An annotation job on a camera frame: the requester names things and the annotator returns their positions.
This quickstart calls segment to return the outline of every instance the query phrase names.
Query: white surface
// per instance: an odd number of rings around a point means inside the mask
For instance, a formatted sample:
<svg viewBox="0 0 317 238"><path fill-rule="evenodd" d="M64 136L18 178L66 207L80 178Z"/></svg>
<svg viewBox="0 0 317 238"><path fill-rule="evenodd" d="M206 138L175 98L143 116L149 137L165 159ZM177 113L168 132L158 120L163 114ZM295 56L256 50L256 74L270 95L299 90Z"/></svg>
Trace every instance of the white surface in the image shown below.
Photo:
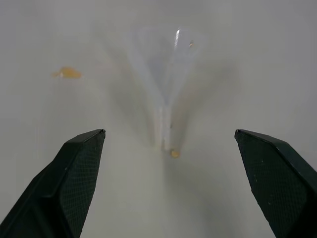
<svg viewBox="0 0 317 238"><path fill-rule="evenodd" d="M81 237L272 238L233 136L245 128L286 140L317 168L316 8L313 0L1 1L1 219L63 142L105 128ZM187 128L177 160L150 146L122 46L131 26L161 23L209 40L174 115ZM52 78L61 66L84 77Z"/></svg>

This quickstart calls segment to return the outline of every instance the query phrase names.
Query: yellow stain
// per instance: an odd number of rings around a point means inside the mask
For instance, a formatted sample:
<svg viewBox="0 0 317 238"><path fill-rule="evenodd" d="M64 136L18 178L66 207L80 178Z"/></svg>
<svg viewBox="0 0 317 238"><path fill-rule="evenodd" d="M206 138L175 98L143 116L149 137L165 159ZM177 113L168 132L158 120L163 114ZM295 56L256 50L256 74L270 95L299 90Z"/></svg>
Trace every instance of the yellow stain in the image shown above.
<svg viewBox="0 0 317 238"><path fill-rule="evenodd" d="M72 67L62 67L59 72L52 73L52 76L61 78L81 78L81 72Z"/></svg>
<svg viewBox="0 0 317 238"><path fill-rule="evenodd" d="M173 158L178 158L178 157L180 156L180 152L179 152L179 151L176 151L176 150L171 150L170 155L171 155Z"/></svg>

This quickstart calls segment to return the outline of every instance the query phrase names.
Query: clear plastic object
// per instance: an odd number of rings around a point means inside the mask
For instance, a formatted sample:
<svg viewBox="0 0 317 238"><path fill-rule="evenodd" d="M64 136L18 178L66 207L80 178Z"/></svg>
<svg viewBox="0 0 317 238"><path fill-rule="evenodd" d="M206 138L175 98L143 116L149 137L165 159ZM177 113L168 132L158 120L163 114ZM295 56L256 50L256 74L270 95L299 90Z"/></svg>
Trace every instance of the clear plastic object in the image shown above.
<svg viewBox="0 0 317 238"><path fill-rule="evenodd" d="M154 106L155 142L164 150L173 149L173 103L204 42L201 34L173 26L143 27L127 37L128 58Z"/></svg>

